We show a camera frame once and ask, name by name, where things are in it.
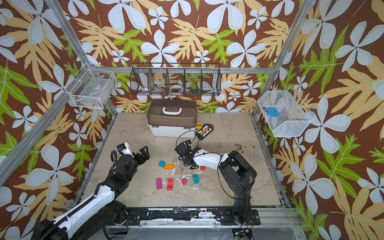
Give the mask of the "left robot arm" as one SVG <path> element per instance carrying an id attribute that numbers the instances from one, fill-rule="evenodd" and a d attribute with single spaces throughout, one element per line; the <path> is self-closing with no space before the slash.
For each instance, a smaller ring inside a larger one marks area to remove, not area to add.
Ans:
<path id="1" fill-rule="evenodd" d="M 86 240 L 100 229 L 123 224 L 126 206 L 119 197 L 129 186 L 140 165 L 150 159 L 147 146 L 133 153 L 127 143 L 111 152 L 113 165 L 95 192 L 53 221 L 43 220 L 34 229 L 33 240 Z"/>

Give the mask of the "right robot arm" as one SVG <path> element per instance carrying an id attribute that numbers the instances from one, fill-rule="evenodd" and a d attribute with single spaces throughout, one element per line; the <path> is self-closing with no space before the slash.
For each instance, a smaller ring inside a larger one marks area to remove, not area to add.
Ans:
<path id="1" fill-rule="evenodd" d="M 191 148 L 187 141 L 176 145 L 176 153 L 186 167 L 198 169 L 207 167 L 217 171 L 233 192 L 228 195 L 234 200 L 232 207 L 233 219 L 243 224 L 251 213 L 251 192 L 256 180 L 257 172 L 247 160 L 237 151 L 229 154 L 208 152 L 201 148 Z"/>

